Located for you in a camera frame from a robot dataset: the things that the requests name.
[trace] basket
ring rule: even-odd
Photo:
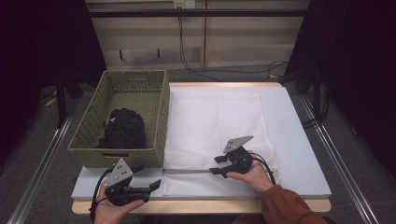
[[[169,95],[166,71],[105,71],[68,151],[88,168],[108,168],[121,158],[129,166],[162,167]],[[121,108],[142,116],[147,148],[95,148],[111,112]]]

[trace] white cloth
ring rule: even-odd
[[[163,169],[208,170],[220,167],[227,140],[253,135],[244,144],[277,170],[259,94],[171,91]],[[164,174],[163,195],[246,196],[255,192],[240,181],[208,174]]]

